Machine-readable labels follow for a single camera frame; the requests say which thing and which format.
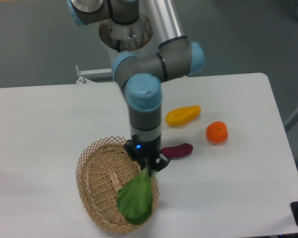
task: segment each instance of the white table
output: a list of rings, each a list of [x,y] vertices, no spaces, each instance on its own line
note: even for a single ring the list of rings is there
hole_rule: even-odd
[[[163,116],[201,105],[199,119],[182,128],[162,120],[163,146],[188,142],[194,151],[157,174],[157,212],[123,237],[298,232],[290,209],[298,201],[298,173],[268,78],[183,78],[162,89]],[[228,126],[222,146],[205,139],[216,120]],[[90,219],[75,180],[83,150],[111,135],[130,137],[127,106],[115,83],[0,89],[0,238],[115,237]]]

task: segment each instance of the gray floor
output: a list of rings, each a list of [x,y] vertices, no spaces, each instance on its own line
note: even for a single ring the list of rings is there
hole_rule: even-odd
[[[189,39],[206,53],[197,75],[266,74],[285,120],[298,105],[296,0],[176,2]],[[109,68],[98,26],[76,26],[65,0],[0,2],[0,88],[74,83],[76,64]],[[298,164],[298,124],[288,138]]]

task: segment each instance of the wicker basket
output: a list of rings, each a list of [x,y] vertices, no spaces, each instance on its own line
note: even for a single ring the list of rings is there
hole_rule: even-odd
[[[125,138],[104,138],[88,146],[76,169],[79,196],[91,219],[101,228],[113,233],[129,233],[142,225],[132,225],[118,211],[116,195],[132,179],[140,167],[123,149]],[[152,210],[158,202],[159,188],[152,179]]]

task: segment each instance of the toy fruit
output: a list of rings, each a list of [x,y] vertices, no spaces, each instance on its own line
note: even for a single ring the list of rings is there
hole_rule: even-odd
[[[164,147],[161,149],[161,152],[169,156],[170,158],[181,158],[188,156],[193,151],[193,145],[188,143],[183,143],[181,145],[172,146],[172,147]]]
[[[193,121],[200,112],[199,105],[176,108],[168,112],[165,120],[169,126],[181,126]]]
[[[215,121],[207,127],[207,139],[214,143],[221,143],[228,138],[227,127],[222,121]]]
[[[146,166],[117,193],[118,211],[133,225],[141,225],[152,215],[151,179]]]

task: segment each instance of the green leafy vegetable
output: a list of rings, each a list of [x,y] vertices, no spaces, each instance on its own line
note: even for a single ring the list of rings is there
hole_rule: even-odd
[[[118,211],[131,224],[140,225],[152,215],[151,177],[147,167],[118,191],[116,202]]]

